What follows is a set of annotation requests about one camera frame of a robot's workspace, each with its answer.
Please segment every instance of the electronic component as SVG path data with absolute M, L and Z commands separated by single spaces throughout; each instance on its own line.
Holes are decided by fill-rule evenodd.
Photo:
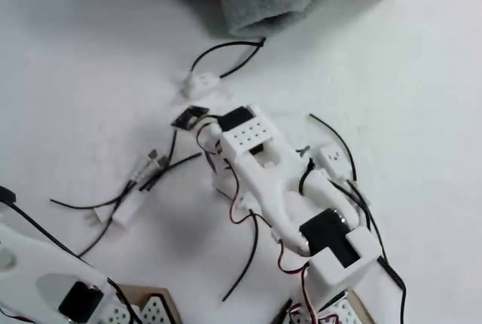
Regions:
M 207 115 L 208 108 L 198 107 L 196 105 L 190 105 L 185 111 L 181 113 L 172 123 L 171 126 L 179 128 L 181 130 L 192 130 L 194 125 Z

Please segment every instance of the cable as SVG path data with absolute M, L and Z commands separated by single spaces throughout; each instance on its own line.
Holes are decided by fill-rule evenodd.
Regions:
M 279 244 L 281 245 L 281 251 L 279 252 L 279 256 L 278 256 L 278 267 L 279 269 L 285 273 L 285 274 L 290 274 L 290 275 L 294 275 L 294 274 L 299 274 L 300 272 L 303 271 L 304 267 L 307 266 L 307 264 L 303 264 L 302 267 L 298 268 L 298 269 L 294 269 L 294 270 L 286 270 L 286 269 L 283 269 L 282 265 L 281 265 L 281 260 L 283 258 L 283 254 L 285 253 L 285 245 L 283 244 L 283 242 L 280 240 L 279 241 Z
M 328 314 L 327 316 L 324 316 L 322 318 L 319 318 L 318 319 L 318 323 L 320 322 L 327 322 L 329 321 L 330 319 L 334 319 L 334 323 L 333 324 L 338 324 L 340 322 L 340 318 L 338 317 L 337 314 L 335 313 L 332 313 L 332 314 Z
M 363 211 L 365 214 L 365 222 L 367 223 L 367 229 L 371 231 L 371 217 L 370 217 L 370 212 L 368 211 L 368 206 L 360 204 L 360 202 L 357 200 L 355 196 L 353 196 L 352 193 L 348 192 L 345 188 L 342 186 L 338 185 L 336 182 L 331 181 L 331 184 L 338 190 L 341 191 L 345 196 L 347 196 L 351 201 L 356 203 L 358 207 Z
M 15 319 L 15 320 L 18 320 L 19 322 L 33 322 L 27 318 L 24 318 L 23 316 L 14 316 L 14 315 L 8 315 L 7 313 L 5 313 L 1 308 L 0 308 L 0 313 L 3 315 L 3 316 L 6 316 L 7 318 L 10 318 L 10 319 Z
M 104 207 L 104 206 L 109 206 L 109 205 L 114 204 L 119 199 L 119 197 L 120 196 L 117 196 L 110 201 L 107 201 L 107 202 L 104 202 L 104 203 L 99 203 L 98 205 L 92 205 L 92 206 L 73 206 L 73 205 L 69 205 L 67 203 L 63 203 L 63 202 L 54 200 L 53 198 L 50 199 L 50 202 L 55 203 L 55 204 L 60 205 L 60 206 L 67 207 L 69 209 L 97 209 L 99 207 Z
M 209 153 L 209 154 L 217 154 L 216 152 L 211 152 L 211 151 L 208 151 L 207 149 L 205 149 L 201 143 L 199 142 L 199 136 L 201 134 L 201 132 L 203 131 L 204 128 L 208 127 L 210 124 L 212 124 L 212 122 L 209 122 L 209 123 L 205 123 L 201 126 L 201 128 L 197 131 L 196 133 L 196 143 L 197 145 L 203 150 L 205 151 L 206 153 Z
M 388 262 L 388 258 L 386 256 L 386 251 L 385 251 L 385 246 L 383 245 L 382 234 L 380 233 L 380 230 L 378 229 L 378 225 L 375 222 L 375 219 L 374 219 L 373 215 L 371 214 L 370 208 L 368 207 L 365 199 L 363 198 L 362 194 L 360 194 L 360 191 L 357 189 L 357 187 L 354 184 L 352 184 L 350 181 L 348 181 L 348 185 L 353 190 L 353 192 L 355 192 L 355 194 L 358 196 L 358 198 L 359 198 L 358 204 L 361 207 L 361 209 L 365 208 L 368 215 L 370 216 L 371 223 L 374 226 L 375 233 L 377 234 L 377 237 L 378 237 L 378 241 L 380 242 L 380 246 L 382 247 L 383 258 Z
M 57 238 L 55 238 L 54 235 L 52 235 L 51 233 L 49 233 L 47 230 L 45 230 L 42 226 L 40 226 L 40 224 L 38 224 L 34 219 L 32 219 L 29 215 L 27 215 L 23 210 L 21 210 L 21 208 L 19 208 L 17 205 L 15 205 L 14 203 L 8 203 L 8 202 L 5 202 L 5 204 L 10 207 L 13 211 L 15 211 L 16 213 L 18 213 L 19 215 L 21 215 L 29 224 L 31 224 L 33 227 L 35 227 L 37 230 L 39 230 L 47 239 L 49 239 L 50 241 L 52 241 L 53 243 L 55 243 L 55 245 L 57 245 L 59 248 L 61 248 L 63 251 L 67 252 L 68 254 L 78 258 L 80 261 L 82 261 L 83 263 L 85 263 L 85 265 L 87 265 L 87 263 L 82 260 L 81 258 L 77 257 L 76 254 L 74 254 L 72 252 L 72 250 L 70 250 L 67 246 L 65 246 L 63 243 L 61 243 L 60 241 L 58 241 Z M 119 287 L 119 285 L 117 283 L 114 282 L 114 280 L 112 280 L 110 277 L 107 278 L 107 282 L 115 289 L 115 291 L 117 292 L 117 295 L 120 297 L 120 300 L 126 305 L 127 307 L 127 310 L 129 311 L 130 313 L 130 316 L 131 316 L 131 321 L 135 320 L 138 324 L 142 324 L 142 321 L 140 320 L 140 318 L 137 316 L 136 312 L 133 310 L 132 306 L 130 305 L 129 301 L 127 300 L 125 294 L 122 292 L 121 288 Z
M 191 71 L 192 72 L 194 71 L 194 68 L 196 68 L 197 64 L 199 63 L 199 61 L 201 61 L 202 58 L 204 58 L 207 54 L 213 52 L 214 50 L 221 49 L 223 47 L 233 47 L 233 46 L 237 46 L 237 45 L 248 45 L 248 46 L 256 47 L 256 49 L 251 54 L 249 54 L 249 56 L 245 60 L 243 60 L 238 66 L 232 68 L 228 72 L 225 72 L 224 74 L 221 74 L 219 76 L 219 78 L 221 78 L 221 79 L 226 78 L 228 75 L 231 75 L 234 72 L 237 72 L 243 66 L 245 66 L 249 62 L 249 60 L 251 60 L 256 55 L 256 53 L 264 46 L 265 41 L 266 41 L 266 38 L 262 38 L 259 42 L 256 42 L 256 41 L 230 41 L 228 43 L 218 44 L 218 45 L 216 45 L 214 47 L 211 47 L 210 49 L 206 50 L 201 55 L 199 55 L 196 58 L 196 60 L 194 60 L 194 63 L 191 66 Z
M 304 182 L 307 179 L 308 175 L 311 173 L 311 171 L 313 171 L 314 169 L 315 169 L 315 162 L 313 162 L 313 159 L 310 157 L 310 161 L 308 162 L 308 165 L 307 165 L 307 170 L 304 171 L 304 174 L 301 176 L 300 183 L 298 185 L 298 192 L 300 192 L 301 196 L 304 196 L 304 193 L 303 193 Z
M 309 266 L 310 266 L 309 264 L 305 264 L 303 266 L 303 270 L 301 271 L 301 288 L 303 291 L 303 297 L 308 309 L 308 313 L 310 314 L 311 324 L 318 324 L 318 320 L 316 318 L 316 312 L 313 309 L 313 306 L 311 305 L 310 298 L 308 298 L 307 288 L 304 282 L 304 274 Z
M 119 297 L 119 300 L 126 305 L 127 311 L 129 311 L 129 314 L 130 314 L 129 323 L 131 324 L 133 322 L 137 322 L 138 324 L 142 324 L 142 320 L 137 316 L 136 312 L 134 311 L 133 307 L 130 305 L 130 302 L 127 300 L 127 297 L 122 291 L 122 289 L 120 288 L 120 286 L 110 277 L 107 278 L 107 282 L 109 283 L 110 286 L 114 288 L 114 290 L 117 293 L 117 296 Z
M 111 215 L 108 217 L 107 222 L 105 223 L 104 228 L 102 231 L 100 231 L 99 236 L 80 254 L 77 255 L 77 257 L 82 258 L 84 257 L 90 250 L 92 250 L 98 243 L 99 241 L 105 236 L 107 233 L 107 230 L 111 227 L 112 222 L 114 221 L 114 214 L 116 213 L 117 209 L 119 206 L 123 203 L 127 195 L 132 191 L 132 189 L 136 186 L 136 182 L 129 181 L 126 184 L 126 187 L 124 190 L 122 190 L 122 193 L 120 194 L 118 200 L 115 203 L 114 209 L 112 209 Z
M 248 272 L 249 267 L 251 266 L 251 263 L 253 261 L 253 258 L 255 257 L 256 249 L 258 248 L 258 238 L 259 238 L 259 227 L 258 227 L 258 220 L 256 219 L 256 215 L 253 213 L 253 211 L 250 209 L 249 213 L 251 214 L 250 217 L 252 217 L 253 222 L 255 224 L 255 241 L 253 242 L 253 248 L 251 250 L 251 254 L 249 254 L 248 262 L 246 262 L 245 267 L 243 268 L 243 271 L 241 271 L 241 274 L 238 276 L 234 284 L 231 286 L 231 288 L 227 291 L 226 295 L 222 298 L 222 302 L 224 303 L 231 295 L 231 293 L 234 291 L 234 289 L 239 285 L 243 277 L 246 275 Z
M 310 117 L 318 121 L 319 123 L 323 124 L 325 127 L 327 127 L 338 139 L 340 142 L 343 144 L 343 146 L 346 149 L 346 153 L 348 154 L 349 162 L 350 165 L 352 166 L 352 180 L 356 182 L 356 168 L 355 168 L 355 161 L 353 160 L 352 152 L 349 150 L 348 145 L 346 144 L 345 140 L 340 136 L 340 134 L 328 123 L 322 121 L 320 118 L 316 117 L 314 114 L 310 113 Z
M 404 315 L 405 315 L 405 300 L 407 299 L 407 287 L 403 281 L 403 279 L 397 274 L 397 272 L 391 267 L 387 260 L 382 258 L 381 256 L 377 259 L 378 263 L 381 267 L 387 272 L 387 274 L 393 279 L 395 284 L 401 290 L 401 305 L 400 305 L 400 324 L 404 324 Z
M 225 194 L 223 191 L 221 191 L 220 189 L 216 188 L 216 191 L 219 192 L 220 194 L 222 194 L 223 196 L 225 196 L 228 200 L 232 200 L 231 197 L 229 197 L 227 194 Z M 261 216 L 259 213 L 252 213 L 252 215 L 256 216 L 257 218 L 263 220 L 263 222 L 269 227 L 269 228 L 273 228 L 273 226 L 263 217 Z M 245 219 L 247 219 L 250 215 L 247 215 L 243 220 L 242 222 L 244 222 Z
M 167 171 L 167 167 L 171 164 L 172 156 L 174 155 L 175 141 L 177 139 L 177 136 L 178 136 L 178 131 L 174 130 L 174 132 L 172 133 L 171 147 L 169 149 L 169 154 L 167 156 L 166 167 L 163 170 L 160 170 L 158 173 L 155 173 L 154 175 L 152 175 L 152 177 L 139 189 L 139 191 L 144 191 L 146 189 L 150 191 L 151 188 L 154 187 L 157 181 L 159 181 L 159 179 Z
M 155 174 L 155 179 L 149 179 L 149 181 L 151 181 L 151 184 L 148 186 L 147 188 L 147 191 L 150 191 L 156 184 L 157 182 L 161 179 L 162 176 L 164 176 L 165 173 L 168 173 L 170 170 L 173 170 L 175 169 L 177 166 L 183 164 L 183 163 L 186 163 L 190 160 L 193 160 L 195 158 L 198 158 L 202 155 L 202 153 L 198 152 L 196 154 L 192 154 L 191 156 L 189 157 L 186 157 L 186 158 L 183 158 L 182 160 L 176 162 L 175 164 L 171 164 L 170 166 L 168 166 L 166 169 L 164 169 L 163 171 L 161 171 L 161 173 L 158 173 L 158 174 Z

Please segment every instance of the white table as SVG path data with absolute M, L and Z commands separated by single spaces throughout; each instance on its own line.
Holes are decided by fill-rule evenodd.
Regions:
M 332 140 L 307 112 L 346 138 L 408 287 L 407 323 L 480 322 L 481 6 L 332 0 L 223 81 L 295 146 Z M 172 107 L 187 104 L 181 78 L 226 38 L 220 5 L 0 0 L 0 15 L 0 185 L 79 251 L 99 227 L 48 198 L 110 198 L 138 154 L 167 149 Z M 202 67 L 222 72 L 239 52 L 213 54 Z M 196 150 L 181 138 L 175 158 Z M 12 212 L 5 221 L 38 237 Z M 264 323 L 299 279 L 278 272 L 278 247 L 262 228 L 249 274 L 221 305 L 251 244 L 252 229 L 230 224 L 198 160 L 166 176 L 129 229 L 113 228 L 87 259 L 118 282 L 167 287 L 186 323 Z M 398 322 L 400 292 L 381 271 L 358 293 L 377 322 Z

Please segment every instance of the black wire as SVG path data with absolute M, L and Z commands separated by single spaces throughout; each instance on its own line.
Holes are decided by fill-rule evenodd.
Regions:
M 338 191 L 341 191 L 345 196 L 347 196 L 351 201 L 353 201 L 354 203 L 356 203 L 358 205 L 358 207 L 360 207 L 360 209 L 363 211 L 363 213 L 365 214 L 365 221 L 367 223 L 367 229 L 371 231 L 371 217 L 370 217 L 370 212 L 368 211 L 368 207 L 367 206 L 364 206 L 363 204 L 360 204 L 358 199 L 353 196 L 353 194 L 351 192 L 348 192 L 345 188 L 341 187 L 340 185 L 338 185 L 336 182 L 333 182 L 331 181 L 331 184 L 338 190 Z
M 77 257 L 76 254 L 73 253 L 72 250 L 70 250 L 67 246 L 65 246 L 63 243 L 58 241 L 57 238 L 55 238 L 54 235 L 49 233 L 47 230 L 45 230 L 40 224 L 38 224 L 34 219 L 32 219 L 29 215 L 27 215 L 21 208 L 19 208 L 17 205 L 14 203 L 9 203 L 9 202 L 4 202 L 8 207 L 10 207 L 13 211 L 21 215 L 29 224 L 31 224 L 33 227 L 35 227 L 37 230 L 39 230 L 47 239 L 55 243 L 59 248 L 61 248 L 63 251 L 67 252 L 68 254 L 78 258 L 80 261 L 85 263 L 85 265 L 88 265 L 84 260 L 81 258 Z M 107 278 L 107 282 L 115 289 L 117 292 L 117 295 L 120 297 L 120 300 L 126 305 L 127 310 L 129 311 L 129 314 L 131 316 L 131 322 L 135 320 L 138 324 L 142 324 L 142 321 L 140 318 L 137 316 L 136 312 L 130 305 L 129 301 L 127 300 L 125 294 L 122 292 L 121 288 L 117 283 L 114 282 L 110 277 Z
M 348 145 L 346 144 L 345 140 L 340 136 L 340 134 L 328 123 L 325 121 L 322 121 L 320 118 L 316 117 L 314 114 L 310 113 L 310 117 L 318 121 L 319 123 L 323 124 L 325 127 L 327 127 L 338 139 L 340 142 L 343 144 L 343 147 L 346 149 L 346 153 L 348 154 L 349 162 L 350 165 L 352 166 L 352 180 L 356 182 L 356 168 L 355 168 L 355 161 L 353 160 L 352 152 L 349 150 Z
M 266 41 L 266 38 L 262 38 L 260 41 L 230 41 L 228 43 L 218 44 L 206 50 L 201 55 L 199 55 L 196 58 L 196 60 L 194 60 L 194 63 L 191 66 L 191 71 L 192 72 L 194 71 L 194 68 L 196 68 L 197 64 L 199 63 L 199 61 L 201 61 L 202 58 L 204 58 L 207 54 L 211 53 L 214 50 L 221 49 L 223 47 L 233 47 L 236 45 L 248 45 L 248 46 L 256 47 L 255 51 L 249 54 L 249 56 L 244 61 L 242 61 L 238 66 L 232 68 L 230 71 L 225 72 L 224 74 L 219 76 L 219 78 L 226 78 L 228 75 L 231 75 L 234 72 L 237 72 L 244 65 L 246 65 L 249 62 L 249 60 L 251 60 L 256 55 L 256 53 L 264 46 L 265 41 Z
M 313 159 L 310 157 L 310 161 L 308 162 L 307 165 L 307 170 L 304 171 L 304 174 L 301 176 L 300 183 L 298 184 L 298 192 L 300 192 L 301 196 L 304 196 L 303 193 L 303 186 L 304 182 L 307 179 L 308 175 L 315 169 L 315 162 L 313 162 Z
M 243 280 L 243 277 L 246 275 L 248 272 L 249 267 L 251 266 L 251 263 L 253 262 L 253 258 L 255 257 L 256 249 L 258 248 L 258 238 L 259 238 L 259 227 L 258 227 L 258 220 L 256 219 L 255 213 L 250 209 L 249 210 L 250 216 L 253 219 L 253 222 L 255 223 L 255 240 L 253 242 L 253 248 L 251 250 L 251 253 L 249 254 L 248 262 L 246 262 L 245 267 L 243 268 L 243 271 L 241 271 L 241 274 L 238 276 L 234 284 L 231 286 L 231 288 L 227 291 L 226 295 L 222 298 L 222 302 L 225 302 L 234 289 L 241 283 L 241 280 Z
M 130 305 L 130 302 L 127 300 L 127 297 L 122 291 L 122 289 L 120 288 L 120 286 L 110 277 L 107 278 L 107 282 L 115 289 L 117 296 L 119 297 L 119 300 L 126 305 L 127 311 L 129 311 L 129 314 L 130 314 L 129 323 L 136 321 L 138 324 L 142 324 L 142 320 L 137 316 L 136 312 L 134 311 L 133 307 Z
M 144 191 L 145 189 L 150 191 L 151 188 L 154 187 L 157 181 L 159 181 L 159 179 L 167 171 L 167 167 L 171 164 L 172 156 L 174 155 L 175 141 L 177 139 L 177 136 L 178 136 L 178 131 L 174 130 L 174 133 L 172 134 L 171 148 L 169 149 L 169 155 L 167 156 L 166 166 L 163 169 L 161 169 L 159 172 L 155 173 L 144 185 L 142 185 L 139 191 Z
M 136 186 L 136 183 L 135 182 L 131 182 L 129 181 L 127 184 L 126 184 L 126 187 L 124 188 L 124 190 L 122 190 L 122 193 L 120 194 L 119 198 L 117 199 L 116 203 L 115 203 L 115 206 L 114 206 L 114 209 L 112 209 L 112 212 L 110 214 L 110 216 L 108 217 L 107 219 L 107 222 L 105 223 L 105 226 L 104 228 L 102 229 L 102 231 L 100 232 L 100 234 L 97 236 L 97 238 L 84 250 L 82 251 L 80 254 L 77 255 L 77 257 L 79 258 L 82 258 L 83 256 L 85 256 L 90 250 L 92 250 L 98 243 L 99 241 L 105 236 L 105 234 L 107 233 L 107 230 L 111 227 L 112 225 L 112 222 L 114 221 L 114 214 L 116 213 L 117 209 L 119 208 L 119 206 L 123 203 L 123 201 L 125 200 L 125 198 L 127 197 L 127 195 L 132 191 L 132 189 Z
M 104 203 L 99 203 L 98 205 L 92 205 L 92 206 L 73 206 L 73 205 L 69 205 L 68 203 L 63 203 L 63 202 L 54 200 L 53 198 L 50 199 L 50 202 L 55 203 L 55 204 L 60 205 L 60 206 L 67 207 L 69 209 L 97 209 L 99 207 L 110 206 L 110 205 L 116 203 L 117 200 L 119 200 L 119 197 L 120 196 L 117 196 L 110 201 L 107 201 L 107 202 L 104 202 Z
M 188 162 L 190 160 L 193 160 L 195 158 L 198 158 L 199 156 L 203 155 L 202 153 L 198 152 L 196 154 L 192 154 L 191 156 L 189 157 L 186 157 L 186 158 L 183 158 L 182 160 L 176 162 L 175 164 L 171 164 L 170 166 L 166 167 L 164 170 L 161 170 L 160 172 L 158 173 L 155 173 L 154 176 L 152 176 L 148 182 L 146 182 L 140 189 L 139 191 L 142 191 L 142 189 L 146 190 L 147 191 L 150 191 L 156 184 L 157 182 L 162 178 L 162 176 L 164 176 L 165 173 L 168 173 L 170 170 L 173 170 L 174 168 L 176 168 L 177 166 L 179 166 L 180 164 L 183 164 L 185 162 Z
M 405 301 L 407 299 L 407 287 L 403 279 L 397 274 L 397 272 L 393 269 L 393 267 L 390 266 L 387 260 L 385 260 L 383 257 L 380 256 L 377 259 L 377 261 L 401 290 L 400 324 L 404 324 Z
M 377 234 L 378 241 L 380 242 L 380 246 L 382 247 L 383 258 L 386 260 L 386 262 L 388 262 L 389 260 L 388 260 L 388 257 L 386 255 L 386 252 L 385 252 L 385 246 L 383 245 L 382 234 L 380 233 L 380 230 L 378 229 L 378 225 L 375 222 L 375 219 L 374 219 L 373 215 L 371 214 L 370 208 L 368 207 L 365 199 L 363 198 L 362 194 L 360 194 L 360 191 L 357 189 L 357 187 L 355 187 L 355 185 L 352 184 L 350 181 L 348 181 L 348 185 L 353 190 L 353 192 L 355 192 L 355 194 L 358 196 L 358 198 L 359 198 L 358 204 L 360 205 L 361 209 L 363 209 L 363 206 L 364 206 L 366 211 L 368 212 L 368 215 L 370 216 L 371 223 L 374 226 L 375 233 Z
M 231 75 L 233 74 L 234 72 L 237 72 L 238 70 L 240 70 L 243 66 L 245 66 L 246 64 L 248 64 L 249 60 L 251 60 L 257 53 L 258 51 L 264 46 L 264 42 L 266 41 L 266 38 L 262 38 L 260 40 L 260 42 L 258 43 L 258 46 L 256 47 L 256 49 L 253 50 L 253 52 L 251 54 L 249 54 L 249 56 L 244 59 L 244 61 L 242 61 L 238 66 L 235 66 L 234 68 L 232 68 L 230 71 L 228 72 L 225 72 L 224 74 L 221 74 L 219 75 L 219 78 L 226 78 L 228 75 Z
M 33 322 L 33 321 L 28 320 L 27 318 L 24 318 L 24 317 L 22 317 L 22 316 L 8 315 L 8 314 L 5 313 L 1 308 L 0 308 L 0 313 L 1 313 L 3 316 L 6 316 L 7 318 L 15 319 L 15 320 L 18 320 L 19 322 Z
M 348 191 L 346 191 L 344 188 L 341 186 L 337 185 L 336 183 L 332 182 L 332 184 L 338 188 L 340 191 L 342 191 L 344 194 L 347 196 L 351 195 Z M 393 269 L 393 267 L 390 266 L 388 262 L 388 258 L 386 256 L 385 252 L 385 247 L 383 245 L 382 241 L 382 235 L 380 233 L 380 230 L 378 229 L 377 223 L 375 222 L 375 219 L 373 215 L 371 214 L 370 208 L 368 207 L 365 199 L 363 198 L 362 194 L 360 191 L 357 189 L 357 187 L 352 184 L 350 181 L 348 181 L 348 185 L 350 188 L 355 192 L 355 194 L 358 196 L 358 199 L 356 199 L 354 196 L 351 195 L 351 199 L 356 202 L 360 208 L 365 212 L 365 216 L 367 216 L 371 223 L 374 226 L 375 232 L 377 233 L 378 241 L 380 242 L 380 246 L 382 248 L 382 253 L 383 256 L 380 256 L 377 261 L 380 264 L 380 266 L 384 269 L 384 271 L 392 278 L 394 283 L 400 288 L 401 290 L 401 306 L 400 306 L 400 324 L 404 324 L 404 314 L 405 314 L 405 301 L 407 299 L 407 287 L 403 281 L 403 279 L 397 274 L 397 272 Z

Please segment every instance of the white connector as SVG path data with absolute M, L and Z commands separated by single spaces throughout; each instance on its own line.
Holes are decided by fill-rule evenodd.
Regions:
M 352 167 L 339 145 L 320 147 L 316 157 L 334 181 L 345 182 L 352 178 Z
M 211 72 L 202 74 L 190 72 L 184 82 L 182 93 L 188 99 L 199 99 L 218 87 L 220 81 L 221 79 L 219 76 L 214 75 Z
M 130 175 L 130 181 L 136 184 L 143 183 L 158 170 L 163 169 L 167 165 L 167 157 L 160 156 L 154 149 L 145 157 L 141 157 L 135 165 L 133 173 Z M 134 188 L 125 197 L 124 202 L 119 206 L 112 219 L 126 226 L 129 220 L 134 216 L 137 210 L 142 206 L 145 199 L 145 193 Z M 97 217 L 101 222 L 105 222 L 111 215 L 112 207 L 103 206 L 94 209 Z

